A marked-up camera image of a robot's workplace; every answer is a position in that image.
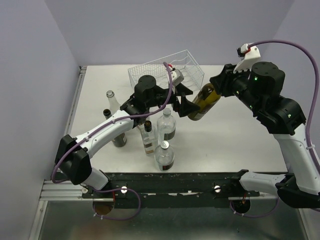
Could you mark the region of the black mounting rail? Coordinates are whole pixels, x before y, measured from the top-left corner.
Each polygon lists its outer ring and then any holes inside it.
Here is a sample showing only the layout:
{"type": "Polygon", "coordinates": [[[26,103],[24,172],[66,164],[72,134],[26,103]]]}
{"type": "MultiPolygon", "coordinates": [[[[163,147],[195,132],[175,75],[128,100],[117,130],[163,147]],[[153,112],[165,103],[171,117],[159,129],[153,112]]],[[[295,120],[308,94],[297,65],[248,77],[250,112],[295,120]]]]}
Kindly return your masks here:
{"type": "Polygon", "coordinates": [[[111,200],[116,208],[226,208],[229,200],[258,197],[262,190],[244,190],[244,170],[234,173],[109,173],[107,193],[87,188],[84,199],[111,200]]]}

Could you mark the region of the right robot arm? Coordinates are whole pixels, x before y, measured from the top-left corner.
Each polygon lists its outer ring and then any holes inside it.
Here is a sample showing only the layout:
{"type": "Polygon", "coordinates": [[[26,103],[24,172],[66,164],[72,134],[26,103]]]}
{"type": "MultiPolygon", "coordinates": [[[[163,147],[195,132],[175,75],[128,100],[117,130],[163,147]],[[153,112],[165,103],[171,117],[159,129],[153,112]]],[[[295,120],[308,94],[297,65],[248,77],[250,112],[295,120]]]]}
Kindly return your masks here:
{"type": "Polygon", "coordinates": [[[226,64],[210,78],[217,94],[236,96],[277,140],[288,172],[272,175],[244,170],[230,183],[230,191],[241,196],[247,191],[279,197],[296,209],[320,207],[319,159],[312,159],[305,133],[306,117],[293,99],[280,95],[285,73],[271,62],[260,61],[250,70],[236,72],[226,64]]]}

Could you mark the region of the aluminium extrusion rail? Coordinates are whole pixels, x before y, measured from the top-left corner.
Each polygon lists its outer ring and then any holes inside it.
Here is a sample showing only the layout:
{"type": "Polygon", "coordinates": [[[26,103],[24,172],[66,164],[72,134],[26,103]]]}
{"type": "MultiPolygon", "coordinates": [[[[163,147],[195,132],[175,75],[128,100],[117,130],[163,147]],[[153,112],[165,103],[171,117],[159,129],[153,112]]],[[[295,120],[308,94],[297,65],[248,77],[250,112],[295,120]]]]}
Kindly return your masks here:
{"type": "Polygon", "coordinates": [[[39,199],[41,201],[80,201],[82,200],[82,187],[73,185],[70,181],[55,184],[44,181],[39,199]]]}

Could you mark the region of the clear bottle silver cap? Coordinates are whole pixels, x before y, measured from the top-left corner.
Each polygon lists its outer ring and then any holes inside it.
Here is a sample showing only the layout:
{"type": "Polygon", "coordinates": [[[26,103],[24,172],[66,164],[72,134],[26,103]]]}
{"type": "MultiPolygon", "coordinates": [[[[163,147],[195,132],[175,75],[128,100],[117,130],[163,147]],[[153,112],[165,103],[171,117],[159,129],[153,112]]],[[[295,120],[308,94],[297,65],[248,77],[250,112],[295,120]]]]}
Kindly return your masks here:
{"type": "Polygon", "coordinates": [[[174,165],[175,153],[170,143],[162,141],[154,150],[154,158],[160,171],[168,171],[174,165]]]}

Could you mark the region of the frosted clear tall bottle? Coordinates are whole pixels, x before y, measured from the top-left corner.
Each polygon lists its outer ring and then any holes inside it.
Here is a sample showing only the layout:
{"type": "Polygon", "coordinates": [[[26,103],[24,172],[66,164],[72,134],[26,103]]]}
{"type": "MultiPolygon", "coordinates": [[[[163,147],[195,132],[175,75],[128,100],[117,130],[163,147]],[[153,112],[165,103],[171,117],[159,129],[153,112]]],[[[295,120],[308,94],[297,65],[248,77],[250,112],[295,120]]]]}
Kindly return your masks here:
{"type": "Polygon", "coordinates": [[[109,102],[109,110],[112,115],[114,115],[121,107],[120,103],[118,102],[115,93],[112,90],[108,90],[106,92],[106,97],[109,102]]]}

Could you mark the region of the clear round bottle back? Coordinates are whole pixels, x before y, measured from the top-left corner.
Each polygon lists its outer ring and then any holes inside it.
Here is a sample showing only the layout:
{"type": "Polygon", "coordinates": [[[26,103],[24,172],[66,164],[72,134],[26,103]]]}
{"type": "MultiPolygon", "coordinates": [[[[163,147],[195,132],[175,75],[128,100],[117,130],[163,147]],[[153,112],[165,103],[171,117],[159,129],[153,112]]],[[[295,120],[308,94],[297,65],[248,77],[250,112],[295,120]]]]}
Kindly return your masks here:
{"type": "Polygon", "coordinates": [[[171,141],[176,133],[176,119],[172,116],[172,111],[165,108],[157,120],[158,141],[171,141]]]}

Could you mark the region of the small bottle brown label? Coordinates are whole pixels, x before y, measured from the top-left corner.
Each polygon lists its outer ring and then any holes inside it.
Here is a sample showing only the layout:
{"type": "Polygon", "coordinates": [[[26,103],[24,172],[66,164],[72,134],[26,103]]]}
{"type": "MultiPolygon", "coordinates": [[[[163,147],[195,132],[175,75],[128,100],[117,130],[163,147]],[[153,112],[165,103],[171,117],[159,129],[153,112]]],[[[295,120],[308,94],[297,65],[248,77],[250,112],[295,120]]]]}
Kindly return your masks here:
{"type": "Polygon", "coordinates": [[[138,129],[139,132],[141,132],[141,131],[145,128],[145,127],[144,127],[145,122],[146,122],[146,121],[149,121],[149,120],[150,120],[150,118],[147,117],[146,119],[143,119],[143,120],[141,120],[141,121],[138,123],[138,125],[136,126],[136,128],[138,129]]]}

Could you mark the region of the clear bottle black cap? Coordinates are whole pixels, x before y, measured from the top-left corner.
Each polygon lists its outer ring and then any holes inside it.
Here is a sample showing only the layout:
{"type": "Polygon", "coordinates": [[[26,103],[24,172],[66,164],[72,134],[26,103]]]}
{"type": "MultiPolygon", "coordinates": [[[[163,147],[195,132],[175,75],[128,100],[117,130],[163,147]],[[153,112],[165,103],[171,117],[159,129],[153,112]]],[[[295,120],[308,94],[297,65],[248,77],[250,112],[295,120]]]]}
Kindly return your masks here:
{"type": "Polygon", "coordinates": [[[158,146],[158,137],[156,128],[152,125],[150,120],[144,122],[141,130],[141,138],[146,154],[152,154],[158,146]]]}

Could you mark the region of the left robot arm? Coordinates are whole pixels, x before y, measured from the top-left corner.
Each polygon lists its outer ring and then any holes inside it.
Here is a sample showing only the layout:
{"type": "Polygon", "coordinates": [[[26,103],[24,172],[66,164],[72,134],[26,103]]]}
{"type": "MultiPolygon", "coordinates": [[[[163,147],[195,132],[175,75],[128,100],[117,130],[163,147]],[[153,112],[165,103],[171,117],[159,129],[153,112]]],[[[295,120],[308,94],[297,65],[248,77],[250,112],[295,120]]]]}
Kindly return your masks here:
{"type": "Polygon", "coordinates": [[[198,106],[187,99],[192,94],[182,83],[174,85],[170,81],[168,88],[163,89],[153,76],[140,77],[134,93],[109,119],[77,137],[67,134],[61,138],[54,170],[61,170],[73,185],[88,185],[99,197],[107,197],[111,191],[109,179],[92,167],[91,158],[111,140],[144,122],[152,115],[150,108],[158,107],[162,111],[170,104],[180,117],[198,110],[198,106]]]}

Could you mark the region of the green wine bottle brown label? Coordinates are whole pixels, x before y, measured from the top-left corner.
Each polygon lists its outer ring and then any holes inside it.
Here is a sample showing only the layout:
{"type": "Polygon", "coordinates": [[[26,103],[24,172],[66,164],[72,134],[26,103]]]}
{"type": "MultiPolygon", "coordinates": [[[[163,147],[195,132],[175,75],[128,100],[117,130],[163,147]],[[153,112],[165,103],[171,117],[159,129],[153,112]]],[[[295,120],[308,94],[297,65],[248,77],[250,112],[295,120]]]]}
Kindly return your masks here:
{"type": "Polygon", "coordinates": [[[220,98],[221,95],[217,94],[211,83],[205,84],[192,101],[194,104],[198,105],[200,109],[190,113],[188,118],[192,121],[200,120],[220,100],[220,98]]]}

